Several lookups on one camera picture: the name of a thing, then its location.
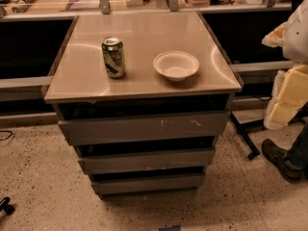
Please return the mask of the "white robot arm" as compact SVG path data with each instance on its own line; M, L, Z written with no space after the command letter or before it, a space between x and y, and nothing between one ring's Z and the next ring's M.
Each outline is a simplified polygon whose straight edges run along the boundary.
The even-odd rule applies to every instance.
M308 0L303 0L288 20L267 34L262 43L281 47L283 56L294 64L287 71L277 72L266 109L265 127L277 130L287 126L308 102Z

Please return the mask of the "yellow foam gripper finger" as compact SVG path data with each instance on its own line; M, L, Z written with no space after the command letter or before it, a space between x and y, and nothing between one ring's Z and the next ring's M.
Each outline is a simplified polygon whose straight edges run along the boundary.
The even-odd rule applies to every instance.
M307 102L308 65L297 64L288 71L279 70L266 109L265 127L278 130L287 126Z
M284 45L284 34L287 23L283 22L269 34L264 36L262 43L268 47L282 47Z

